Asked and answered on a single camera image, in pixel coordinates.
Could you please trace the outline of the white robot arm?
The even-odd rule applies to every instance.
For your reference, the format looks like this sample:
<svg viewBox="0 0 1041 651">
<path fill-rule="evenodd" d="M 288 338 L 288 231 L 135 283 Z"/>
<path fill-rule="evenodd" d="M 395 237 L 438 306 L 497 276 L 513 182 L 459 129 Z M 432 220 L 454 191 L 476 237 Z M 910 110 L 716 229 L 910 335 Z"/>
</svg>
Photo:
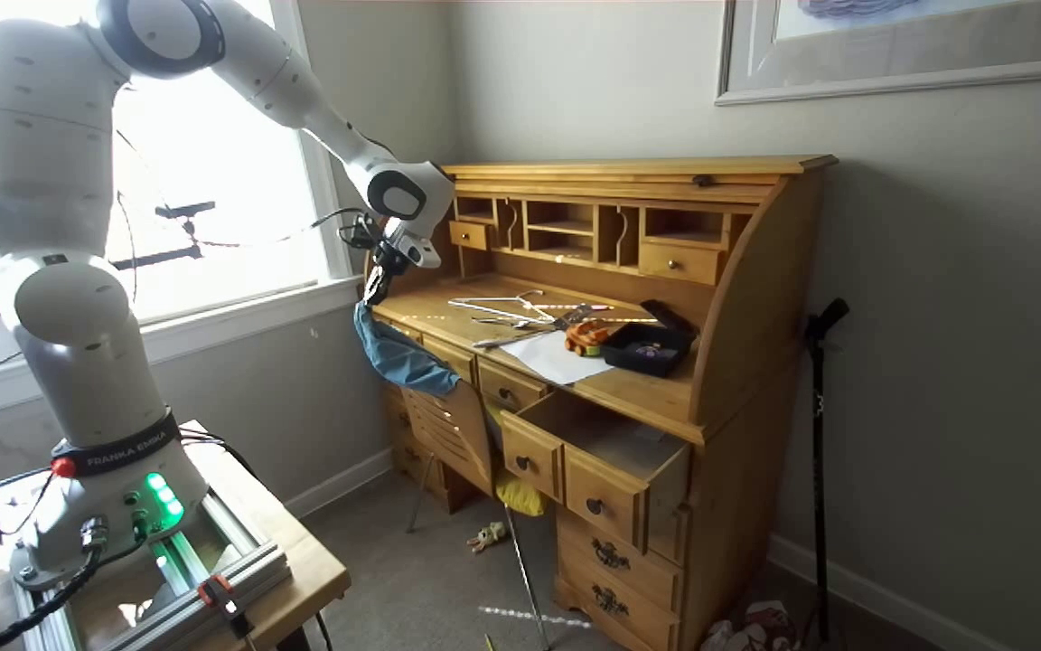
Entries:
<svg viewBox="0 0 1041 651">
<path fill-rule="evenodd" d="M 62 424 L 62 500 L 22 536 L 22 573 L 56 582 L 193 519 L 207 496 L 164 402 L 119 266 L 117 95 L 138 74 L 215 71 L 309 133 L 381 220 L 377 270 L 432 266 L 454 197 L 438 163 L 405 163 L 333 110 L 310 65 L 240 0 L 97 0 L 74 25 L 0 22 L 0 258 L 9 324 Z"/>
</svg>

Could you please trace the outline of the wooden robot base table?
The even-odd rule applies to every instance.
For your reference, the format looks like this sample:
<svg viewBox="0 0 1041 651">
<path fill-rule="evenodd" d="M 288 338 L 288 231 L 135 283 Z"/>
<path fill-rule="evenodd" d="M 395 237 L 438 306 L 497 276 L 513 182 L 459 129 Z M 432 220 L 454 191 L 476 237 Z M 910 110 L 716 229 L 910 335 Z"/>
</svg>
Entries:
<svg viewBox="0 0 1041 651">
<path fill-rule="evenodd" d="M 278 651 L 347 585 L 204 424 L 148 470 L 0 482 L 0 651 Z"/>
</svg>

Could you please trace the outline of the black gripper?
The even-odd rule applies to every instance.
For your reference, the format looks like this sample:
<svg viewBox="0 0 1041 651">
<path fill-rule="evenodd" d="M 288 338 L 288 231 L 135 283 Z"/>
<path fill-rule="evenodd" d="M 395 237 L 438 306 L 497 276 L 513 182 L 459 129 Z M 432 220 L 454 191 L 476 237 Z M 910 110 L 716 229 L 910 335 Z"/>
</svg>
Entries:
<svg viewBox="0 0 1041 651">
<path fill-rule="evenodd" d="M 381 302 L 397 276 L 409 266 L 438 266 L 440 258 L 432 237 L 415 237 L 401 220 L 381 220 L 377 213 L 353 213 L 341 224 L 341 237 L 350 248 L 368 253 L 365 302 Z"/>
</svg>

